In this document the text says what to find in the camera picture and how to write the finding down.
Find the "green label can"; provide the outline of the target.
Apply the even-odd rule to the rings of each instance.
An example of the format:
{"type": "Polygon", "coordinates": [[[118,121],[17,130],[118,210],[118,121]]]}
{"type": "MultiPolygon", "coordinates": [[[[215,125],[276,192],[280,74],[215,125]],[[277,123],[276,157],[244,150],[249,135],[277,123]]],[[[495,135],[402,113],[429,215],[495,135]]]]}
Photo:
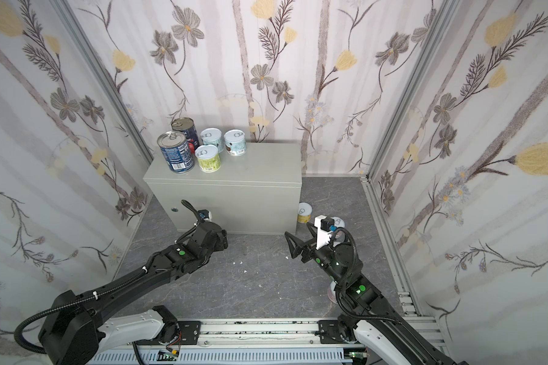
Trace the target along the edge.
{"type": "Polygon", "coordinates": [[[219,149],[212,145],[199,146],[195,152],[200,169],[204,173],[214,173],[220,169],[222,163],[219,149]]]}

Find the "blue nutrition label can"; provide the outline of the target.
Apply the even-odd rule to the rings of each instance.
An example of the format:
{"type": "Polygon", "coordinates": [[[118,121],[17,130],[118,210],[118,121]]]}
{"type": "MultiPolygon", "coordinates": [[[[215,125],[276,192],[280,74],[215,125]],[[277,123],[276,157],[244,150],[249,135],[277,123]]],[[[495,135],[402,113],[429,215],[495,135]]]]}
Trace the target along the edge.
{"type": "Polygon", "coordinates": [[[193,169],[194,159],[184,133],[166,132],[158,137],[157,143],[167,165],[173,172],[186,173],[193,169]]]}

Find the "pale blue label can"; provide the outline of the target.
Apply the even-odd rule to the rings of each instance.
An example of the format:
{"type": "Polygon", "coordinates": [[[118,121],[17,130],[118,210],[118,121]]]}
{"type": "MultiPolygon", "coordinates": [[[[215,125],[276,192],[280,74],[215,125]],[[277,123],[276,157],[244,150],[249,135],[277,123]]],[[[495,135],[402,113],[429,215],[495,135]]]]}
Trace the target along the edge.
{"type": "Polygon", "coordinates": [[[225,148],[233,157],[239,157],[246,153],[245,133],[240,129],[232,129],[224,135],[225,148]]]}

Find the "light blue label can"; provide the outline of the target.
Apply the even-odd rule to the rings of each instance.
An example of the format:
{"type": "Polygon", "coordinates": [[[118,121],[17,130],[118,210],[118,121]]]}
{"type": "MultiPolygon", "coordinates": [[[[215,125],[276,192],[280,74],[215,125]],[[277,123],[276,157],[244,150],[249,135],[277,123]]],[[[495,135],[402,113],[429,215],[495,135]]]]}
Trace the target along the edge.
{"type": "Polygon", "coordinates": [[[222,153],[224,151],[224,139],[222,131],[220,129],[204,129],[201,132],[201,140],[204,145],[213,145],[217,147],[219,153],[222,153]]]}

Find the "dark blue tomato can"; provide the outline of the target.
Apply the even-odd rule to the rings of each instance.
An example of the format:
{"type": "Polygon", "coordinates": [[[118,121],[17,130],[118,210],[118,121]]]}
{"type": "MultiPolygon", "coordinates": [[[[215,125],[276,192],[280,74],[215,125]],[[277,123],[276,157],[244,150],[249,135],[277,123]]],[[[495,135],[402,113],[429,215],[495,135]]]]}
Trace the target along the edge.
{"type": "Polygon", "coordinates": [[[194,121],[189,117],[181,117],[172,120],[170,125],[173,131],[184,133],[191,153],[194,154],[199,147],[199,137],[194,121]]]}

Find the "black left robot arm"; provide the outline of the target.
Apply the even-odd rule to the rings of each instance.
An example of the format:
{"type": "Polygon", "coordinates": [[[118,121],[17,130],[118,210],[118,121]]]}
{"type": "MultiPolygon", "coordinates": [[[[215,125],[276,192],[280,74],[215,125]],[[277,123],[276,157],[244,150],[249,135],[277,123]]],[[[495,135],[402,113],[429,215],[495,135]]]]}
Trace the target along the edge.
{"type": "Polygon", "coordinates": [[[201,223],[188,239],[153,253],[141,269],[82,294],[67,290],[53,301],[39,342],[54,364],[86,364],[104,340],[102,325],[117,312],[158,287],[189,275],[228,247],[227,232],[201,223]]]}

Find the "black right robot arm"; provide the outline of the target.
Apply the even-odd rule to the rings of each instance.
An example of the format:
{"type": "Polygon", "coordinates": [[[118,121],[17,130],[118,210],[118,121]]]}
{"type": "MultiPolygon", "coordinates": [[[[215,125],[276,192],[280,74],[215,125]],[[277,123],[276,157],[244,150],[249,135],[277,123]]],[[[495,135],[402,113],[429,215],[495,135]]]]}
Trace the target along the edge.
{"type": "Polygon", "coordinates": [[[362,274],[356,241],[345,228],[325,231],[309,223],[312,235],[302,240],[289,232],[285,239],[292,258],[311,260],[336,284],[339,336],[371,349],[387,364],[455,364],[431,345],[389,304],[383,293],[362,274]]]}

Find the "yellow label can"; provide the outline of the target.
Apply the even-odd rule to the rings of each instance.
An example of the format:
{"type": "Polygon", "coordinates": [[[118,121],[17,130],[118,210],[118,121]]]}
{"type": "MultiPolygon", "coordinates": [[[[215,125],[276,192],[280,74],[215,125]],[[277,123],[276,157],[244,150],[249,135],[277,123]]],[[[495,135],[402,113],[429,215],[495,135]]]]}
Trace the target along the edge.
{"type": "Polygon", "coordinates": [[[298,205],[298,218],[297,222],[300,224],[306,224],[311,219],[313,208],[307,202],[300,202],[298,205]]]}

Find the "pink flower label can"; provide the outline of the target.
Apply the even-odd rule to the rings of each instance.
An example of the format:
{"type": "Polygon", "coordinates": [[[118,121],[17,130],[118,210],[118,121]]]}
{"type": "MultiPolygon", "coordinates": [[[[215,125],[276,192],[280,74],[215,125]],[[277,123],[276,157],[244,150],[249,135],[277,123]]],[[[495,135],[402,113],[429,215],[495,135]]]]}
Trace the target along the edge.
{"type": "Polygon", "coordinates": [[[342,218],[332,217],[332,219],[334,220],[334,226],[336,227],[336,229],[345,227],[345,221],[342,218]]]}

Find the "grey metal cabinet box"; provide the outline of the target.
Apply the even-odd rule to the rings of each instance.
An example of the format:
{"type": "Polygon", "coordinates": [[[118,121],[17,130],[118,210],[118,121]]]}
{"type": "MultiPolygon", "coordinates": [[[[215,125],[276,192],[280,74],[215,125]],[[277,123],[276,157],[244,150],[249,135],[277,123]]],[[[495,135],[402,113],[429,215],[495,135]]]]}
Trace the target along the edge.
{"type": "Polygon", "coordinates": [[[208,210],[213,222],[230,234],[295,233],[302,187],[299,144],[249,143],[244,155],[223,152],[221,161],[213,173],[199,167],[175,173],[163,157],[149,167],[144,181],[178,231],[196,221],[181,204],[187,200],[208,210]]]}

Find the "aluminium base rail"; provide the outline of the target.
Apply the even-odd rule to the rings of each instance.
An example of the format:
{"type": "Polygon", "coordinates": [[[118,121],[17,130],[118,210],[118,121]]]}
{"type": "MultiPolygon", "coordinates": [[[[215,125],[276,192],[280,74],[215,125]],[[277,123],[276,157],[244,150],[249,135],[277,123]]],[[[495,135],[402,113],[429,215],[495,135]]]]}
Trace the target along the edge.
{"type": "Polygon", "coordinates": [[[184,319],[181,344],[194,348],[340,345],[334,318],[184,319]]]}

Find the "aluminium corner frame right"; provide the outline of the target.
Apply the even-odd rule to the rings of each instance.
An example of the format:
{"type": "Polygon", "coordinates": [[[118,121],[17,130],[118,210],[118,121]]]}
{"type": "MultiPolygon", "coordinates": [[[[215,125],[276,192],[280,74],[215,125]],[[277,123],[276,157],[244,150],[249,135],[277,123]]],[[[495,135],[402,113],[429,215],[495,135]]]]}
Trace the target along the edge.
{"type": "Polygon", "coordinates": [[[380,139],[380,144],[371,160],[371,166],[365,174],[365,178],[363,178],[364,181],[370,181],[379,170],[381,162],[388,153],[392,141],[395,139],[397,130],[403,122],[403,118],[408,111],[415,93],[420,89],[420,85],[424,77],[426,77],[432,58],[438,50],[440,42],[453,20],[460,3],[461,1],[457,0],[443,1],[440,11],[435,15],[432,27],[429,28],[425,44],[407,79],[403,93],[400,95],[400,99],[395,106],[388,126],[380,139]]]}

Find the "aluminium corner frame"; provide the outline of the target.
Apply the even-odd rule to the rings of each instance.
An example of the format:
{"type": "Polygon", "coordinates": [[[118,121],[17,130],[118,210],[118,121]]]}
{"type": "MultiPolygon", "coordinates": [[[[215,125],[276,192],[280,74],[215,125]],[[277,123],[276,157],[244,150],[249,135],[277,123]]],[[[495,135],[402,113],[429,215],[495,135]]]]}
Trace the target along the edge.
{"type": "Polygon", "coordinates": [[[50,0],[50,4],[56,12],[59,20],[62,22],[62,25],[65,27],[67,33],[71,37],[73,43],[79,49],[79,53],[87,63],[87,66],[99,84],[100,89],[103,91],[107,100],[111,103],[118,117],[120,117],[120,121],[123,123],[124,128],[127,130],[127,134],[138,148],[140,155],[143,156],[146,163],[150,165],[153,162],[154,157],[150,152],[144,138],[141,136],[141,133],[138,131],[131,115],[129,115],[129,112],[122,101],[122,97],[116,89],[112,77],[108,74],[103,62],[100,59],[100,56],[91,45],[89,39],[79,24],[79,21],[74,15],[70,4],[67,1],[57,0],[50,0]]]}
{"type": "Polygon", "coordinates": [[[425,44],[407,79],[403,93],[400,95],[400,99],[395,106],[388,126],[380,139],[380,144],[371,160],[371,166],[365,174],[365,178],[363,178],[364,181],[370,181],[379,170],[381,162],[388,153],[392,141],[395,139],[397,130],[403,122],[403,118],[408,111],[415,93],[420,89],[420,85],[424,77],[426,77],[432,58],[438,50],[440,42],[453,20],[460,3],[461,1],[457,0],[443,1],[440,11],[435,15],[432,27],[429,28],[425,44]]]}

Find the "aluminium corner frame left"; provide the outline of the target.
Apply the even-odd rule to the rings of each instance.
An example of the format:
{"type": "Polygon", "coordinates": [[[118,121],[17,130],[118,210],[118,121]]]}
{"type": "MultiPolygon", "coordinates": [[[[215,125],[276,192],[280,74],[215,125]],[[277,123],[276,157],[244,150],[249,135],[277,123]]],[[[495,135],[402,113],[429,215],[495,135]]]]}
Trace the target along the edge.
{"type": "Polygon", "coordinates": [[[79,49],[79,53],[87,63],[87,66],[99,84],[100,89],[103,91],[107,100],[111,103],[118,117],[120,117],[120,121],[123,123],[124,128],[127,130],[127,134],[138,148],[140,155],[143,156],[146,163],[150,165],[153,162],[154,157],[150,152],[144,138],[141,136],[141,133],[138,131],[131,115],[129,115],[129,112],[122,101],[122,97],[116,89],[112,77],[108,74],[103,62],[100,59],[100,56],[91,45],[89,39],[79,24],[79,21],[74,15],[70,4],[67,1],[57,0],[50,0],[50,4],[56,12],[59,20],[62,22],[62,25],[65,27],[67,33],[71,37],[73,43],[79,49]]]}

